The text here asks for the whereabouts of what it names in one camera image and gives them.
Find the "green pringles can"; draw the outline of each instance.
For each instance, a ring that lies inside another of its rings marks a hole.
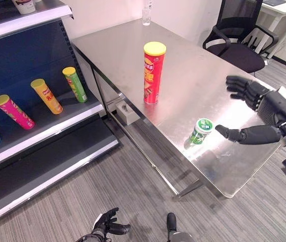
[[[62,73],[66,77],[68,84],[74,92],[78,102],[86,102],[87,96],[76,73],[76,69],[74,67],[66,67],[62,70]]]
[[[207,118],[200,118],[194,126],[193,132],[190,135],[190,142],[193,144],[200,145],[203,140],[209,135],[213,130],[213,123]]]

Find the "gray carpet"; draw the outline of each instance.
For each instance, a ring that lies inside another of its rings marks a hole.
[[[286,67],[271,60],[256,77],[286,86]],[[72,242],[91,231],[100,212],[115,206],[120,207],[119,222],[132,225],[130,234],[110,236],[116,242],[166,241],[170,211],[177,215],[178,229],[196,241],[286,242],[286,177],[280,170],[285,151],[276,152],[232,199],[219,201],[203,187],[177,200],[120,129],[108,125],[122,145],[1,219],[1,242]],[[131,129],[138,127],[144,136],[141,125]],[[181,178],[193,179],[176,168],[162,144],[160,149],[155,159],[178,188]]]

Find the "red pringles can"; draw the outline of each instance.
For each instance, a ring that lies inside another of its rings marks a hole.
[[[144,45],[144,102],[154,104],[159,101],[159,90],[163,59],[167,48],[160,42]]]

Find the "white wall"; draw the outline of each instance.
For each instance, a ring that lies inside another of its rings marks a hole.
[[[152,21],[202,46],[216,24],[221,0],[154,0]]]
[[[74,19],[63,20],[70,39],[141,17],[142,0],[61,0]]]

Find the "chair backrest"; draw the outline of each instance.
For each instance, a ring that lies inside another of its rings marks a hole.
[[[255,27],[263,0],[222,0],[216,27],[228,38],[242,41]],[[211,33],[207,42],[219,39]]]

